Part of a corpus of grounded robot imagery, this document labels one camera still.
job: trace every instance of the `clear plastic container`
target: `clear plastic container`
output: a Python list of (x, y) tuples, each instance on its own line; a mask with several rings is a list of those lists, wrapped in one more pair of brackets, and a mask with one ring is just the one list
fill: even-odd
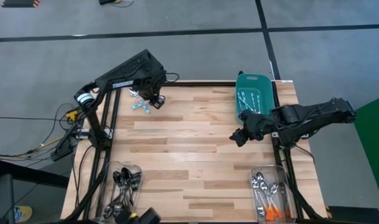
[(141, 191), (141, 187), (142, 187), (142, 183), (143, 183), (143, 179), (144, 179), (144, 176), (143, 176), (143, 173), (142, 173), (142, 170), (139, 166), (136, 166), (136, 165), (132, 165), (132, 164), (127, 164), (127, 163), (124, 163), (124, 162), (118, 162), (118, 161), (110, 161), (108, 164), (107, 164), (107, 167), (106, 169), (108, 170), (108, 175), (107, 175), (107, 180), (106, 182), (104, 182), (105, 184), (101, 184), (100, 186), (100, 189), (102, 188), (105, 188), (105, 192), (103, 195), (99, 195), (96, 202), (93, 203), (93, 205), (91, 206), (91, 217), (95, 217), (94, 220), (98, 220), (98, 221), (102, 221), (104, 223), (114, 223), (115, 220), (113, 218), (113, 215), (110, 215), (108, 218), (105, 218), (104, 217), (104, 212), (105, 212), (105, 208), (108, 206), (108, 205), (111, 205), (112, 201), (114, 199), (116, 199), (121, 193), (121, 189), (118, 187), (118, 185), (114, 182), (113, 180), (113, 172), (114, 171), (118, 171), (118, 172), (121, 172), (122, 168), (127, 168), (130, 173), (132, 173), (133, 175), (134, 174), (140, 174), (140, 180), (139, 180), (139, 184), (138, 184), (138, 189), (135, 190), (135, 191), (127, 191), (127, 198), (129, 198), (130, 194), (131, 194), (131, 200), (127, 200), (127, 205), (129, 207), (129, 210), (131, 212), (135, 212), (135, 209), (136, 209), (136, 203), (138, 201), (138, 198), (139, 198), (139, 193)]
[(294, 223), (294, 202), (281, 166), (257, 166), (251, 170), (251, 185), (259, 223)]

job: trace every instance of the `yellow cable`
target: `yellow cable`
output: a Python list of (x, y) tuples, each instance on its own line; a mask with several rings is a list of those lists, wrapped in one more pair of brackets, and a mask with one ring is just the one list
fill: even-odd
[[(62, 137), (59, 137), (59, 138), (57, 138), (57, 139), (54, 139), (54, 140), (52, 140), (52, 141), (50, 141), (50, 142), (48, 142), (48, 143), (45, 143), (45, 144), (43, 144), (43, 145), (41, 145), (41, 146), (39, 146), (39, 147), (37, 147), (36, 149), (33, 150), (33, 152), (35, 152), (35, 151), (39, 151), (39, 150), (41, 150), (41, 149), (43, 149), (43, 148), (45, 148), (45, 147), (47, 147), (47, 146), (49, 146), (49, 145), (51, 145), (51, 144), (57, 142), (57, 141), (60, 141), (61, 139), (63, 139), (63, 136), (62, 136)], [(8, 159), (13, 159), (13, 158), (15, 158), (15, 159), (27, 159), (26, 157), (21, 157), (21, 156), (5, 157), (5, 159), (6, 159), (6, 158), (8, 158)]]
[(55, 142), (57, 142), (57, 141), (59, 141), (59, 140), (61, 140), (61, 139), (63, 139), (63, 136), (62, 136), (62, 137), (59, 137), (59, 138), (57, 138), (57, 139), (54, 139), (54, 140), (52, 140), (52, 141), (50, 141), (50, 142), (48, 142), (48, 143), (46, 143), (46, 144), (44, 144), (44, 145), (42, 145), (42, 146), (39, 146), (37, 149), (35, 149), (35, 151), (38, 150), (38, 149), (42, 149), (42, 148), (44, 148), (44, 147), (47, 147), (47, 146), (51, 145), (52, 143), (55, 143)]

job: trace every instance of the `yellow object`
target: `yellow object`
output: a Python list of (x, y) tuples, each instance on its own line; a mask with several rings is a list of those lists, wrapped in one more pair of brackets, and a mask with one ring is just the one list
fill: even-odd
[(33, 209), (29, 206), (15, 206), (14, 207), (14, 216), (15, 222), (26, 222), (33, 214)]
[[(45, 148), (45, 147), (47, 147), (47, 146), (49, 146), (49, 145), (51, 145), (51, 144), (57, 142), (57, 141), (60, 141), (62, 138), (63, 138), (63, 136), (62, 136), (62, 137), (59, 137), (59, 138), (57, 138), (57, 139), (54, 139), (54, 140), (52, 140), (52, 141), (50, 141), (50, 142), (48, 142), (48, 143), (45, 143), (45, 144), (43, 144), (43, 145), (37, 147), (36, 149), (34, 149), (33, 152), (35, 152), (35, 151), (39, 151), (39, 150), (41, 150), (41, 149), (43, 149), (43, 148)], [(6, 157), (6, 158), (8, 158), (8, 159), (27, 159), (25, 155), (15, 156), (15, 157)]]
[(69, 111), (68, 113), (66, 113), (66, 118), (71, 119), (72, 121), (76, 121), (77, 116), (78, 116), (77, 110)]
[(39, 150), (39, 149), (42, 149), (42, 148), (44, 148), (44, 147), (47, 147), (47, 146), (51, 145), (52, 143), (55, 143), (55, 142), (57, 142), (57, 141), (59, 141), (59, 140), (61, 140), (61, 139), (63, 139), (63, 136), (62, 136), (62, 137), (59, 137), (59, 138), (57, 138), (57, 139), (54, 139), (54, 140), (52, 140), (52, 141), (50, 141), (50, 142), (48, 142), (48, 143), (45, 143), (44, 145), (39, 146), (39, 147), (38, 147), (37, 149), (35, 149), (35, 150)]

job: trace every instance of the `cable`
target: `cable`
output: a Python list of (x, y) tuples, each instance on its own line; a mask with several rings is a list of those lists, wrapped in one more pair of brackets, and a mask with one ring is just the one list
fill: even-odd
[(76, 194), (76, 202), (75, 202), (75, 205), (78, 205), (78, 202), (79, 202), (79, 196), (78, 196), (78, 190), (80, 188), (80, 176), (81, 176), (81, 173), (82, 173), (82, 165), (83, 165), (83, 161), (84, 161), (84, 158), (85, 158), (85, 155), (87, 154), (88, 150), (90, 150), (92, 148), (92, 146), (88, 147), (85, 152), (84, 152), (84, 155), (82, 157), (82, 160), (80, 161), (80, 165), (78, 166), (78, 180), (77, 180), (77, 194)]
[(134, 4), (135, 1), (130, 1), (130, 4), (128, 4), (127, 6), (118, 6), (117, 4), (113, 4), (113, 3), (110, 3), (112, 6), (114, 7), (130, 7)]
[(297, 147), (298, 149), (300, 149), (302, 152), (304, 152), (304, 153), (310, 155), (310, 156), (312, 157), (312, 160), (313, 160), (314, 163), (315, 163), (315, 158), (314, 158), (314, 156), (313, 156), (309, 151), (303, 149), (302, 147), (298, 146), (297, 144), (295, 144), (294, 146), (296, 146), (296, 147)]
[(52, 125), (52, 129), (51, 129), (51, 132), (48, 134), (48, 136), (44, 139), (44, 141), (42, 141), (42, 143), (40, 145), (43, 145), (44, 142), (46, 142), (48, 140), (48, 138), (51, 136), (51, 134), (53, 133), (54, 129), (55, 129), (55, 124), (57, 122), (57, 116), (58, 116), (58, 112), (59, 112), (59, 109), (61, 107), (63, 107), (64, 105), (70, 105), (72, 107), (72, 109), (74, 110), (74, 106), (71, 104), (71, 103), (62, 103), (58, 109), (57, 109), (57, 112), (55, 113), (55, 117), (54, 117), (54, 124)]
[(60, 126), (60, 128), (62, 128), (63, 130), (67, 131), (67, 130), (69, 130), (69, 129), (68, 129), (68, 128), (65, 128), (65, 127), (62, 125), (62, 120), (63, 120), (64, 117), (65, 117), (65, 115), (63, 115), (63, 116), (59, 119), (59, 126)]
[(35, 158), (38, 158), (48, 152), (50, 152), (51, 150), (55, 149), (54, 147), (50, 148), (50, 149), (46, 149), (45, 152), (35, 156), (35, 157), (30, 157), (30, 158), (22, 158), (22, 159), (5, 159), (5, 158), (0, 158), (0, 160), (4, 160), (4, 161), (14, 161), (14, 162), (19, 162), (19, 161), (42, 161), (44, 159), (35, 159)]
[(15, 205), (18, 203), (18, 202), (20, 202), (24, 197), (26, 197), (27, 195), (29, 195), (37, 186), (38, 186), (39, 184), (35, 184), (34, 185), (34, 187), (33, 188), (31, 188), (25, 195), (23, 195), (19, 200), (17, 200), (16, 202), (14, 202), (14, 205), (13, 206), (11, 206), (8, 210), (7, 210), (7, 212), (5, 213), (5, 215), (2, 217), (2, 219), (4, 219), (5, 218), (5, 216), (7, 216), (7, 214), (8, 214), (8, 212), (11, 210), (11, 209), (13, 209), (14, 207), (15, 207)]
[(52, 119), (52, 118), (21, 118), (21, 117), (7, 117), (7, 116), (0, 116), (0, 119), (23, 119), (23, 120), (55, 121), (55, 119)]
[[(1, 154), (0, 154), (0, 157), (7, 157), (7, 158), (21, 158), (21, 159), (25, 159), (25, 160), (27, 160), (27, 159), (30, 160), (30, 159), (31, 159), (30, 157), (25, 157), (25, 158), (23, 158), (23, 157), (20, 157), (20, 156), (27, 155), (27, 154), (31, 154), (31, 153), (33, 153), (33, 152), (35, 152), (35, 151), (39, 151), (39, 150), (41, 150), (41, 149), (43, 149), (43, 148), (45, 148), (45, 147), (47, 147), (47, 146), (49, 146), (49, 145), (51, 145), (51, 144), (53, 144), (53, 143), (55, 143), (55, 142), (61, 140), (62, 138), (63, 138), (63, 136), (62, 136), (62, 137), (59, 137), (59, 138), (57, 138), (57, 139), (54, 139), (54, 140), (52, 140), (52, 141), (50, 141), (50, 142), (44, 144), (43, 146), (38, 147), (37, 149), (29, 150), (29, 151), (27, 151), (26, 153), (23, 153), (23, 154), (18, 154), (18, 155), (13, 155), (13, 156), (12, 156), (12, 155), (1, 155)], [(12, 159), (5, 159), (5, 158), (0, 158), (0, 159), (9, 160), (9, 161), (15, 161), (15, 160), (12, 160)]]
[(174, 83), (179, 79), (179, 74), (177, 74), (175, 72), (166, 72), (166, 75), (176, 75), (177, 76), (177, 78), (174, 81), (167, 81), (167, 83)]
[(78, 185), (77, 185), (77, 178), (76, 178), (76, 170), (75, 170), (75, 158), (72, 156), (72, 169), (73, 169), (73, 176), (75, 178), (75, 186), (76, 186), (76, 203), (75, 207), (78, 206)]
[(51, 159), (51, 157), (47, 157), (47, 158), (45, 158), (45, 159), (40, 159), (40, 160), (38, 160), (37, 162), (33, 162), (32, 164), (29, 164), (29, 165), (27, 165), (27, 166), (25, 166), (25, 167), (29, 167), (29, 166), (34, 165), (34, 164), (38, 164), (39, 162), (41, 162), (41, 161), (46, 161), (46, 160), (48, 160), (48, 159)]
[(21, 153), (21, 154), (16, 154), (16, 155), (2, 155), (2, 154), (0, 154), (0, 156), (2, 156), (2, 157), (19, 157), (19, 156), (24, 156), (24, 155), (28, 155), (28, 154), (32, 154), (33, 152), (35, 152), (36, 150), (38, 150), (38, 148), (43, 148), (43, 147), (45, 147), (44, 146), (44, 142), (46, 142), (47, 140), (48, 140), (48, 138), (51, 136), (51, 134), (54, 132), (54, 129), (55, 129), (55, 124), (56, 124), (56, 122), (58, 121), (57, 120), (57, 116), (58, 116), (58, 112), (59, 112), (59, 110), (61, 109), (61, 107), (63, 107), (63, 106), (65, 106), (65, 105), (70, 105), (73, 109), (74, 109), (74, 107), (73, 107), (73, 105), (71, 104), (71, 103), (62, 103), (59, 107), (58, 107), (58, 109), (57, 109), (57, 111), (55, 112), (55, 117), (54, 117), (54, 119), (53, 119), (53, 121), (54, 121), (54, 123), (53, 123), (53, 125), (52, 125), (52, 129), (51, 129), (51, 132), (48, 134), (48, 136), (40, 143), (40, 146), (38, 146), (38, 147), (36, 147), (36, 148), (34, 148), (34, 149), (31, 149), (31, 150), (29, 150), (29, 151), (27, 151), (27, 152), (25, 152), (25, 153)]

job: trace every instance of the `metal bracket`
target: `metal bracket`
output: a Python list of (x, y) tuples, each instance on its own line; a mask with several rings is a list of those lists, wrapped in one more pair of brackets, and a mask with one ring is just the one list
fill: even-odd
[[(112, 129), (105, 129), (105, 133), (108, 135), (109, 139), (112, 138), (114, 131)], [(77, 129), (76, 139), (88, 139), (90, 135), (90, 130), (87, 128)]]

